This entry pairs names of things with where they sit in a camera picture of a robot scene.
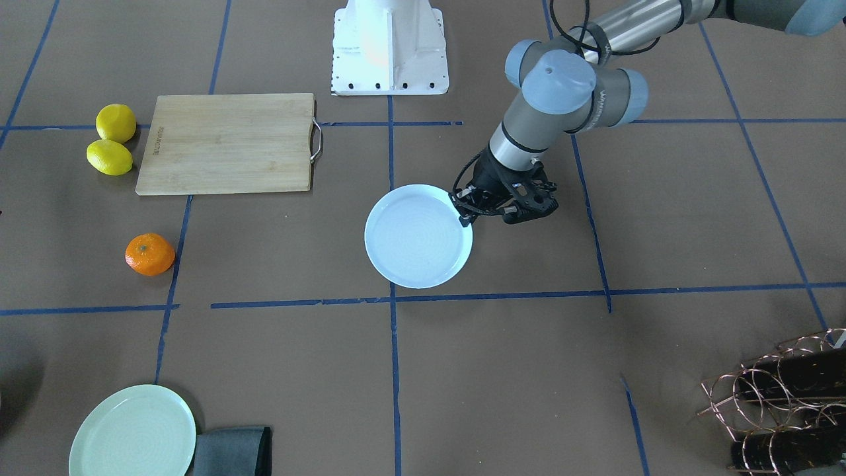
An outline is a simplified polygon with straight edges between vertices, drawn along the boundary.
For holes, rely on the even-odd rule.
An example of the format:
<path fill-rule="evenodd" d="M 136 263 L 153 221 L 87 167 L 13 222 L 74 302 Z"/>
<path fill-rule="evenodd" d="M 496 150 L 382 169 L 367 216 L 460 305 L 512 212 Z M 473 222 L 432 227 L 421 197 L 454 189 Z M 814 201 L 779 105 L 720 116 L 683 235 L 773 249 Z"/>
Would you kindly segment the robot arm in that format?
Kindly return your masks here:
<path fill-rule="evenodd" d="M 586 19 L 548 40 L 522 40 L 506 58 L 518 92 L 487 146 L 449 197 L 460 225 L 500 216 L 508 225 L 541 219 L 558 208 L 556 184 L 542 165 L 562 134 L 631 123 L 648 102 L 640 73 L 609 67 L 611 58 L 652 48 L 686 24 L 731 19 L 788 35 L 818 36 L 844 16 L 843 1 L 631 1 Z"/>

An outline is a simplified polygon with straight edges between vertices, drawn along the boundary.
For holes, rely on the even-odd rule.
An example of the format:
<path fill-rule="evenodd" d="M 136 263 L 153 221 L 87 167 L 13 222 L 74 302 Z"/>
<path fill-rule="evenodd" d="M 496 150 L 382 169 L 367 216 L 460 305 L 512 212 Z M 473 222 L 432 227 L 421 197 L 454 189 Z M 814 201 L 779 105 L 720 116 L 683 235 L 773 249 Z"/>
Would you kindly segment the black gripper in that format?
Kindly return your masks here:
<path fill-rule="evenodd" d="M 532 169 L 514 171 L 495 158 L 489 147 L 475 157 L 473 176 L 461 192 L 450 192 L 449 198 L 459 214 L 459 223 L 468 228 L 478 218 L 476 211 L 517 211 L 525 200 L 516 189 L 531 180 Z"/>

